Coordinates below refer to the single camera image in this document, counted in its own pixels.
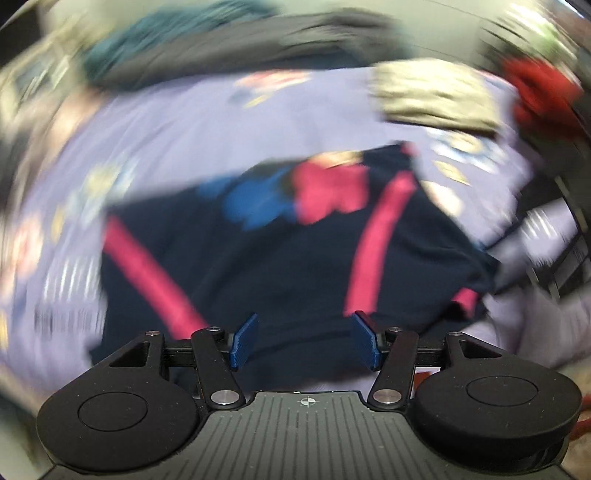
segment blue gripper pad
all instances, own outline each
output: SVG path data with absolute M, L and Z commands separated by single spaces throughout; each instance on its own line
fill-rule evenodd
M 381 354 L 375 334 L 356 313 L 351 316 L 351 324 L 351 338 L 361 361 L 371 371 L 379 370 Z
M 242 324 L 238 331 L 234 333 L 232 349 L 229 352 L 230 368 L 238 370 L 244 366 L 246 360 L 248 360 L 248 357 L 254 350 L 257 336 L 258 315 L 253 314 L 244 322 L 244 324 Z

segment wall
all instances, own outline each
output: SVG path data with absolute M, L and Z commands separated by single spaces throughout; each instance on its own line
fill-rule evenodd
M 270 0 L 286 13 L 321 12 L 335 6 L 362 7 L 401 20 L 419 56 L 474 61 L 483 19 L 494 19 L 511 3 L 539 0 Z M 60 0 L 51 11 L 54 22 L 72 12 L 88 12 L 96 25 L 123 27 L 160 5 L 194 5 L 209 0 Z

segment pink stripe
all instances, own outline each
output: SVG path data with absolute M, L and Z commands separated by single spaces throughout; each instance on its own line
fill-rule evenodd
M 162 318 L 174 338 L 189 338 L 195 330 L 209 326 L 180 287 L 117 218 L 107 222 L 103 250 Z
M 367 314 L 376 311 L 388 244 L 416 189 L 413 174 L 407 170 L 398 172 L 385 186 L 355 252 L 345 299 L 345 316 L 355 310 Z
M 469 288 L 463 288 L 452 298 L 452 302 L 462 307 L 466 317 L 472 318 L 476 310 L 476 303 L 478 302 L 478 293 Z

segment metal screw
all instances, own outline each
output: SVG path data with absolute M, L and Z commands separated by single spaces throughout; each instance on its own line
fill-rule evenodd
M 383 388 L 374 392 L 374 400 L 384 405 L 391 405 L 402 400 L 402 394 L 398 390 Z
M 211 399 L 218 405 L 231 405 L 240 399 L 240 395 L 234 390 L 218 390 L 212 393 Z

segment beige towel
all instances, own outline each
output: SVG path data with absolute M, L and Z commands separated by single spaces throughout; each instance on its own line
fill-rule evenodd
M 389 120 L 436 128 L 495 132 L 495 103 L 478 71 L 437 59 L 374 66 L 373 94 Z

